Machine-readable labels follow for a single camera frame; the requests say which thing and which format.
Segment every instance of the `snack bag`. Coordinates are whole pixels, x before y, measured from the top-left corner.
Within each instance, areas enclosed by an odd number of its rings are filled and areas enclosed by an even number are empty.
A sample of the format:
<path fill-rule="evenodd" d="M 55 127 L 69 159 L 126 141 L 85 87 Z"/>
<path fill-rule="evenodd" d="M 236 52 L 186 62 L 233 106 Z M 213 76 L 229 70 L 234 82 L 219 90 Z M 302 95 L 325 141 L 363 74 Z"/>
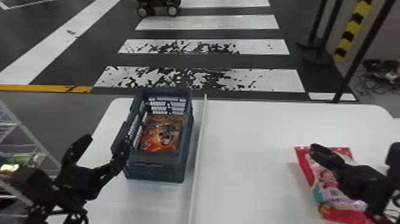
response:
<path fill-rule="evenodd" d="M 346 162 L 354 162 L 349 148 L 330 149 Z M 360 200 L 352 200 L 343 194 L 338 189 L 333 173 L 311 158 L 309 147 L 295 147 L 295 151 L 312 195 L 318 203 L 318 212 L 325 219 L 351 224 L 372 223 L 363 214 L 367 204 Z"/>
<path fill-rule="evenodd" d="M 182 123 L 181 115 L 148 115 L 140 141 L 141 150 L 146 152 L 176 150 Z"/>

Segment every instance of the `wire rack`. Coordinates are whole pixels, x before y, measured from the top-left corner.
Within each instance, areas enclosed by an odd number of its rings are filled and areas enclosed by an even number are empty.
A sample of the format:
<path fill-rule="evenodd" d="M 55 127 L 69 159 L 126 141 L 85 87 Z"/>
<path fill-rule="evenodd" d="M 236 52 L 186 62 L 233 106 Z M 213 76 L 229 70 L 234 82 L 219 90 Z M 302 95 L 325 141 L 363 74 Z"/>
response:
<path fill-rule="evenodd" d="M 50 177 L 60 171 L 60 163 L 33 136 L 22 122 L 0 100 L 0 166 L 17 164 L 38 167 Z M 0 170 L 0 200 L 18 200 L 30 206 L 32 202 L 10 185 L 10 175 Z"/>

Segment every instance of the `white table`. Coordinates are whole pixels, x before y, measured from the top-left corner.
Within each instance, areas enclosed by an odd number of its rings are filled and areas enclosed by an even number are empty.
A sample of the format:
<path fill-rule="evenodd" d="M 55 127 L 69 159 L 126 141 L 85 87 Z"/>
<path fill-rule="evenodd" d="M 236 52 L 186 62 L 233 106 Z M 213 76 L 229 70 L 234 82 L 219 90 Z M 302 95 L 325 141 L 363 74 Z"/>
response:
<path fill-rule="evenodd" d="M 109 160 L 131 101 L 112 102 L 81 164 Z M 293 147 L 351 147 L 356 161 L 382 168 L 390 144 L 400 141 L 393 118 L 372 105 L 196 101 L 193 107 L 195 130 L 202 120 L 194 177 L 189 169 L 177 185 L 119 175 L 87 204 L 91 223 L 324 223 Z"/>

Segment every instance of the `stanchion post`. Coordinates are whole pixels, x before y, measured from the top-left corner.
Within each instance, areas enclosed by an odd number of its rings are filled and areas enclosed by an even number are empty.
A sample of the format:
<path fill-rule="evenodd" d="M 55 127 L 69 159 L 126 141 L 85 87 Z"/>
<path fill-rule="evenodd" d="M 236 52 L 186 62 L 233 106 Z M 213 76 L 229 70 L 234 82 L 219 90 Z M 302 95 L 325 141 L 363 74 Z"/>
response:
<path fill-rule="evenodd" d="M 372 41 L 374 41 L 376 35 L 378 34 L 383 22 L 385 22 L 386 18 L 388 17 L 388 14 L 390 13 L 390 10 L 392 9 L 393 4 L 395 2 L 396 0 L 386 0 L 384 5 L 382 6 L 382 9 L 380 10 L 378 16 L 375 19 L 374 24 L 371 27 L 371 30 L 368 32 L 367 37 L 362 43 L 360 50 L 355 56 L 349 70 L 347 71 L 343 84 L 337 90 L 336 95 L 332 100 L 333 103 L 338 103 L 340 101 L 345 88 L 349 84 L 351 78 L 353 78 L 354 73 L 356 72 L 358 66 L 360 66 L 360 63 L 364 59 L 364 56 L 367 53 L 369 47 L 371 46 Z"/>
<path fill-rule="evenodd" d="M 326 25 L 324 36 L 322 38 L 322 43 L 319 49 L 305 51 L 303 53 L 303 58 L 305 61 L 316 64 L 319 66 L 327 66 L 333 63 L 333 57 L 328 52 L 326 52 L 326 45 L 328 43 L 329 36 L 332 32 L 332 28 L 335 25 L 336 18 L 342 7 L 343 0 L 336 0 L 335 6 L 333 7 L 332 13 L 329 17 L 328 24 Z"/>
<path fill-rule="evenodd" d="M 318 28 L 320 27 L 322 15 L 324 14 L 325 6 L 327 0 L 321 0 L 320 6 L 318 8 L 317 16 L 315 17 L 314 24 L 312 25 L 310 34 L 308 36 L 303 36 L 297 41 L 297 44 L 302 48 L 314 49 L 321 45 L 321 41 L 317 38 Z"/>
<path fill-rule="evenodd" d="M 323 51 L 325 51 L 328 43 L 329 36 L 332 32 L 332 28 L 335 25 L 336 18 L 339 15 L 340 8 L 342 7 L 343 0 L 336 0 L 335 6 L 333 7 L 332 15 L 329 18 L 328 24 L 326 25 L 324 36 L 322 37 L 321 47 L 318 49 L 317 57 L 321 57 Z"/>
<path fill-rule="evenodd" d="M 320 7 L 318 9 L 317 17 L 315 18 L 314 24 L 312 26 L 310 36 L 308 37 L 308 43 L 313 43 L 315 37 L 317 36 L 318 28 L 320 27 L 322 15 L 324 14 L 325 6 L 327 0 L 321 0 Z"/>

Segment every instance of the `blue plastic basket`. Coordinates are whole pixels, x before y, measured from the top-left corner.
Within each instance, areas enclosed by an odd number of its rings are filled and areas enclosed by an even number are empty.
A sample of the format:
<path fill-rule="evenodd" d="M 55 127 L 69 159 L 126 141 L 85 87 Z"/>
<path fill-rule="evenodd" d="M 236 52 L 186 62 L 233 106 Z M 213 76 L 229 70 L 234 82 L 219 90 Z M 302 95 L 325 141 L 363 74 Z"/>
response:
<path fill-rule="evenodd" d="M 124 168 L 128 179 L 182 183 L 185 179 L 190 136 L 193 126 L 192 94 L 186 89 L 150 88 L 135 96 L 130 114 L 123 123 L 111 150 L 128 147 L 129 160 Z M 175 151 L 144 152 L 140 139 L 148 114 L 183 115 Z"/>

